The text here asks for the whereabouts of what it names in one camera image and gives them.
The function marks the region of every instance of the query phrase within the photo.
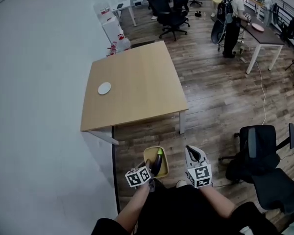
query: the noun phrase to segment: backpack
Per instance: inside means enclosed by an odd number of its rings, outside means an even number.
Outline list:
[[[233,0],[222,0],[221,3],[218,4],[217,18],[223,23],[230,24],[233,22],[232,1]]]

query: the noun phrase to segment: white desk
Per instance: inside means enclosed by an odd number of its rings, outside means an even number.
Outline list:
[[[123,3],[123,6],[118,9],[118,5],[120,3]],[[112,13],[118,18],[119,22],[121,21],[121,19],[120,19],[119,14],[117,12],[120,11],[120,10],[124,10],[124,9],[128,9],[128,11],[129,11],[129,13],[131,15],[133,24],[134,24],[134,26],[136,26],[134,12],[133,12],[133,9],[132,9],[132,6],[131,6],[131,0],[125,0],[125,1],[119,2],[119,3],[117,3],[117,4],[115,4],[115,5],[113,5],[111,7]]]

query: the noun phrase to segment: white shoe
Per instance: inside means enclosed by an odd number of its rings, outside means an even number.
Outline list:
[[[176,183],[176,188],[180,188],[186,185],[187,185],[187,182],[185,180],[180,180],[179,182]]]

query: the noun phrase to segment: railing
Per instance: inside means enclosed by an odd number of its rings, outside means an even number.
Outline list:
[[[278,25],[282,24],[283,22],[286,25],[289,25],[292,18],[294,18],[294,8],[291,7],[289,4],[287,4],[286,2],[284,2],[283,0],[275,0],[275,3],[278,4],[279,6]]]

